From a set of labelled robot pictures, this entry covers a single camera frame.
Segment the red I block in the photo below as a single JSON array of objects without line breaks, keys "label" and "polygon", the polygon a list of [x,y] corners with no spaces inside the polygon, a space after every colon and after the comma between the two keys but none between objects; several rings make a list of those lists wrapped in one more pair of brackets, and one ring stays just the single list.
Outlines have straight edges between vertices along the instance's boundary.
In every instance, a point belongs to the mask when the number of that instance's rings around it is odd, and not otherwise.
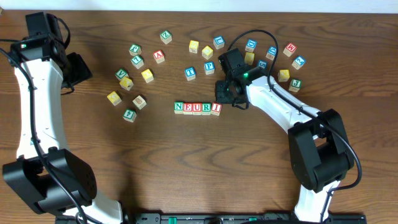
[{"label": "red I block", "polygon": [[221,113],[222,104],[213,102],[211,105],[211,114],[219,116]]}]

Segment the green R block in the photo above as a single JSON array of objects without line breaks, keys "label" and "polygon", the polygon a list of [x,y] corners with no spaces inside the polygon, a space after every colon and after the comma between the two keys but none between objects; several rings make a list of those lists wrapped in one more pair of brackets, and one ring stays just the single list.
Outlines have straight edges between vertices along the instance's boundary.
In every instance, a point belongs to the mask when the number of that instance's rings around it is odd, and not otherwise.
[{"label": "green R block", "polygon": [[211,114],[211,103],[202,103],[202,115],[210,115]]}]

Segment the red U block moved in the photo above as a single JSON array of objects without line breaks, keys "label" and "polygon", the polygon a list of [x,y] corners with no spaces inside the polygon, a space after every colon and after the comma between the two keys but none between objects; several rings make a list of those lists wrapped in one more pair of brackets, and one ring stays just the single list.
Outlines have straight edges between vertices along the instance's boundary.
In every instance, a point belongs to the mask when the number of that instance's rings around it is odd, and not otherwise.
[{"label": "red U block moved", "polygon": [[192,113],[193,115],[202,115],[202,103],[193,103]]}]

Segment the red E block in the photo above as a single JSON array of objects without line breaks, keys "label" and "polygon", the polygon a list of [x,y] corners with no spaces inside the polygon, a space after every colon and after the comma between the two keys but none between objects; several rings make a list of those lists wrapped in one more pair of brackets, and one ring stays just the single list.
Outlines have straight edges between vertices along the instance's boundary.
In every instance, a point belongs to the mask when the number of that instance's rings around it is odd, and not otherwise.
[{"label": "red E block", "polygon": [[183,104],[183,114],[193,114],[193,104],[184,103]]}]

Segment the green N block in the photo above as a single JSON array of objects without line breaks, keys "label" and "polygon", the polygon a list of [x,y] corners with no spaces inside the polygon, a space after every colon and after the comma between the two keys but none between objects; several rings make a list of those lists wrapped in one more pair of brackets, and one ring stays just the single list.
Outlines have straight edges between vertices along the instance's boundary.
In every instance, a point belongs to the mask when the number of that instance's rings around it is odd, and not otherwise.
[{"label": "green N block", "polygon": [[175,114],[183,114],[183,105],[184,103],[181,101],[176,101],[174,103],[174,113]]}]

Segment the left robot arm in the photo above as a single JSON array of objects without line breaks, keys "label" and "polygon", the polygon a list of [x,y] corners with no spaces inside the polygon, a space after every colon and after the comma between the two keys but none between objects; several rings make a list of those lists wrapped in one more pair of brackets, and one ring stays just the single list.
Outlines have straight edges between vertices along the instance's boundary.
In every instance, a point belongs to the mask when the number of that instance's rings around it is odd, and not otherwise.
[{"label": "left robot arm", "polygon": [[70,38],[60,18],[37,12],[25,20],[29,35],[5,53],[20,89],[21,137],[2,176],[34,213],[57,223],[123,223],[121,204],[98,191],[92,168],[71,153],[64,133],[61,97],[92,74],[79,54],[66,53]]}]

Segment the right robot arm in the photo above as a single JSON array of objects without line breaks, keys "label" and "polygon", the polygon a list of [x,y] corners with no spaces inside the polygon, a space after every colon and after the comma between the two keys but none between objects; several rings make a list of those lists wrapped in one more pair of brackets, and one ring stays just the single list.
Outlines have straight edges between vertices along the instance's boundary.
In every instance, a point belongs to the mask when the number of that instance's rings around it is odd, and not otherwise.
[{"label": "right robot arm", "polygon": [[247,64],[238,49],[218,60],[225,79],[215,84],[216,101],[242,110],[253,105],[287,133],[291,167],[301,184],[294,214],[302,222],[327,221],[331,196],[356,159],[341,116],[333,109],[322,112],[302,103],[268,70]]}]

